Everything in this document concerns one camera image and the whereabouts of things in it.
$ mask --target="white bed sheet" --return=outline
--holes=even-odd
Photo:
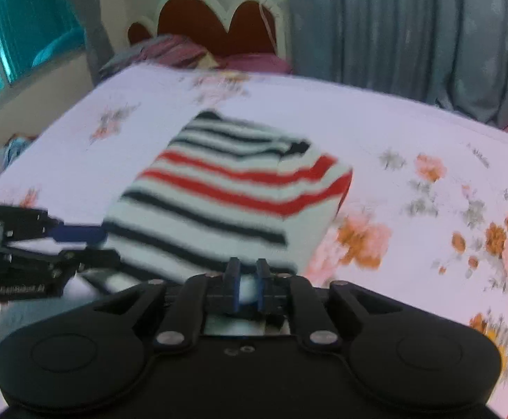
[[[135,176],[186,122],[206,108],[306,136],[353,165],[352,191],[345,206],[363,203],[365,197],[372,199],[377,214],[381,213],[390,227],[397,226],[392,243],[397,238],[400,250],[390,248],[380,270],[345,270],[342,278],[466,324],[479,309],[487,307],[496,316],[504,313],[508,317],[507,296],[486,300],[478,298],[478,287],[473,297],[456,288],[453,301],[447,304],[448,287],[433,287],[437,280],[431,283],[415,277],[415,269],[428,275],[430,263],[423,267],[423,257],[425,261],[432,257],[436,247],[449,253],[453,222],[461,218],[457,211],[449,211],[447,220],[442,216],[420,216],[419,223],[415,218],[402,220],[403,210],[394,203],[410,201],[408,190],[401,183],[389,184],[390,180],[379,177],[384,167],[378,160],[389,148],[403,151],[405,159],[426,152],[442,157],[450,173],[460,169],[450,184],[459,188],[460,183],[474,180],[473,187],[479,187],[485,180],[477,172],[481,173],[484,165],[476,162],[476,155],[463,159],[472,145],[491,155],[490,172],[496,172],[503,190],[508,188],[508,134],[387,95],[301,78],[132,66],[66,112],[7,169],[0,177],[0,203],[19,204],[31,191],[31,204],[48,209],[53,216],[66,222],[100,223],[109,205]],[[110,130],[118,127],[119,131],[92,142],[102,119],[103,124],[112,125]],[[487,222],[503,220],[507,212],[496,206],[491,211],[493,216],[486,217]],[[427,231],[433,240],[426,239]],[[59,249],[51,241],[26,247]],[[413,288],[409,279],[422,281],[427,290]],[[453,281],[459,286],[465,282]],[[508,381],[497,389],[491,406],[499,414],[508,414]]]

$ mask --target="gray curtain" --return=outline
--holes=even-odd
[[[297,74],[508,125],[508,0],[290,0]]]
[[[99,70],[114,55],[114,51],[101,21],[100,0],[70,0],[76,17],[85,31],[85,48],[91,79],[99,83]]]

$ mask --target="red stripe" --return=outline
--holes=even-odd
[[[332,165],[336,163],[336,159],[331,156],[321,156],[312,167],[303,167],[297,171],[285,174],[268,173],[261,170],[235,171],[214,165],[213,163],[204,162],[200,159],[188,157],[174,151],[165,151],[161,153],[156,160],[166,160],[180,165],[189,165],[202,170],[227,176],[228,178],[249,181],[252,183],[283,185],[294,183],[300,179],[306,179],[312,183],[321,180]]]
[[[178,188],[188,190],[197,195],[209,197],[222,203],[237,205],[239,207],[248,208],[255,211],[264,211],[266,213],[276,214],[282,217],[288,217],[290,215],[297,214],[304,208],[328,198],[334,196],[344,196],[344,194],[347,193],[347,190],[349,190],[351,177],[352,173],[349,172],[343,176],[340,176],[330,186],[322,191],[313,194],[301,194],[291,201],[275,202],[258,200],[256,198],[242,194],[234,194],[207,185],[197,180],[173,175],[169,172],[161,170],[146,170],[139,176],[139,178],[150,178],[164,183],[169,183]]]

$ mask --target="striped shirt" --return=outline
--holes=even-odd
[[[307,140],[204,111],[111,207],[105,247],[123,264],[85,277],[105,291],[152,278],[183,283],[258,258],[301,273],[351,183],[351,169]]]

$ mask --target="metal screw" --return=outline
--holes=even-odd
[[[331,331],[314,331],[311,334],[311,342],[316,345],[331,345],[337,342],[337,334]]]
[[[236,348],[225,348],[223,350],[223,352],[227,355],[227,356],[238,356],[238,349]]]
[[[156,340],[163,345],[180,345],[184,342],[184,335],[176,331],[165,331],[161,332]]]

